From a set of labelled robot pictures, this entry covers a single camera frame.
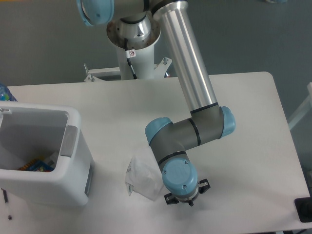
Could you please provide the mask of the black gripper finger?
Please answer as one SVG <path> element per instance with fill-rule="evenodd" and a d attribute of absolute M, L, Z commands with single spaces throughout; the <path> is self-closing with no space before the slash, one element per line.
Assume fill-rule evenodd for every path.
<path fill-rule="evenodd" d="M 198 191 L 200 194 L 205 193 L 207 190 L 209 190 L 210 184 L 207 179 L 203 179 L 199 181 L 198 183 Z"/>
<path fill-rule="evenodd" d="M 172 193 L 168 193 L 164 196 L 167 205 L 175 205 L 178 204 L 178 199 L 172 195 Z"/>

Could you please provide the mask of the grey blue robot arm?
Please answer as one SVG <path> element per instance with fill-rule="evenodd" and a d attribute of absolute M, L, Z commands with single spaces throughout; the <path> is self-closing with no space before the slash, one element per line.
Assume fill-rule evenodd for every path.
<path fill-rule="evenodd" d="M 154 45 L 165 37 L 191 117 L 177 123 L 157 118 L 146 126 L 145 135 L 169 191 L 166 203 L 193 206 L 210 184 L 198 179 L 187 151 L 231 134 L 235 118 L 217 102 L 187 15 L 188 2 L 79 0 L 77 7 L 87 26 L 106 24 L 122 80 L 155 78 Z"/>

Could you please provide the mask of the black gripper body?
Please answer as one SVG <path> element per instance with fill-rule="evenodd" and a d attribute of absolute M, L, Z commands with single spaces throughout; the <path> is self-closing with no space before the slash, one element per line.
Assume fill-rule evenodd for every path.
<path fill-rule="evenodd" d="M 181 203 L 186 203 L 186 204 L 189 204 L 190 206 L 194 206 L 194 201 L 197 199 L 198 196 L 199 196 L 199 192 L 197 192 L 196 194 L 193 194 L 191 197 L 186 197 L 186 198 L 178 197 L 177 199 Z"/>

